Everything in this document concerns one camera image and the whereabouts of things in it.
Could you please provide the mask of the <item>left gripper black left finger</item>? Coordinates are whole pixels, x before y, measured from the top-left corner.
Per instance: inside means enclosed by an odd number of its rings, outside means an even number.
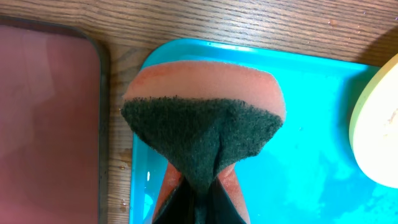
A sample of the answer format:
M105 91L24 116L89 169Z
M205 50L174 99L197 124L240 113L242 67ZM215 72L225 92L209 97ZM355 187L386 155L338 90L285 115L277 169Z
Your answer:
M183 178L158 211L153 224L194 224L195 193Z

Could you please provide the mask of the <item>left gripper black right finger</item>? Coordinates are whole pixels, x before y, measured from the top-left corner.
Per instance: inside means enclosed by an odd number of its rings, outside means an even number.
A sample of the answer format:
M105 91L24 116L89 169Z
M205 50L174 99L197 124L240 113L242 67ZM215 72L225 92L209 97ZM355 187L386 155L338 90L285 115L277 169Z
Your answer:
M219 179L206 194L195 196L195 224L246 224Z

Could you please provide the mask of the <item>yellow plate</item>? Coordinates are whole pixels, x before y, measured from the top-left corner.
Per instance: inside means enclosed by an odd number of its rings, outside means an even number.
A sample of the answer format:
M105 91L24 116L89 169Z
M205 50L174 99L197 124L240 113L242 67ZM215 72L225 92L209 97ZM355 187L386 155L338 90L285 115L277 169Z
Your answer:
M360 94L349 123L349 142L362 172L397 188L397 56L372 77Z

